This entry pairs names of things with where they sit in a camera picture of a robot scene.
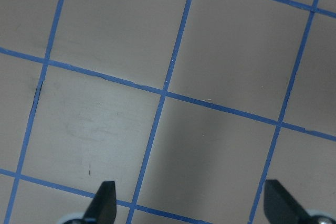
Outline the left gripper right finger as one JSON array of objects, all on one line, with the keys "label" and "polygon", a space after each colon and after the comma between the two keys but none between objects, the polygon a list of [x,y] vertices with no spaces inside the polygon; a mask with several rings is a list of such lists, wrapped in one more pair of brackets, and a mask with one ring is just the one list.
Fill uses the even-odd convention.
[{"label": "left gripper right finger", "polygon": [[307,211],[276,179],[267,179],[264,184],[264,214],[271,224],[306,223]]}]

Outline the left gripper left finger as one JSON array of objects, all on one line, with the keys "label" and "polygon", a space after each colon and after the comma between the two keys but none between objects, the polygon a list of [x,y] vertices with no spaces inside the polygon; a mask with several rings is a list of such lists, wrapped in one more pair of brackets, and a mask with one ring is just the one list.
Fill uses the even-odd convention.
[{"label": "left gripper left finger", "polygon": [[113,224],[117,215],[114,181],[102,182],[89,207],[83,214],[84,223]]}]

